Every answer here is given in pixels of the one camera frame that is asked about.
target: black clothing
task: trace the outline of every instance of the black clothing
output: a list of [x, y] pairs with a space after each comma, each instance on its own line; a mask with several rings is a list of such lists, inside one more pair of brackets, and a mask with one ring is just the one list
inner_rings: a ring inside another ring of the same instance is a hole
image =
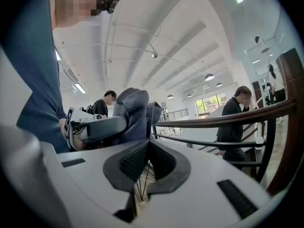
[[278, 91], [275, 91], [275, 102], [281, 102], [286, 99], [285, 89], [280, 89]]
[[[241, 107], [237, 100], [232, 97], [224, 106], [222, 116], [241, 113]], [[225, 143], [241, 142], [243, 136], [243, 125], [227, 125], [218, 129], [217, 141]], [[219, 150], [226, 150], [225, 147], [219, 147]]]
[[100, 99], [94, 103], [91, 114], [106, 115], [106, 117], [108, 117], [108, 107], [103, 99]]

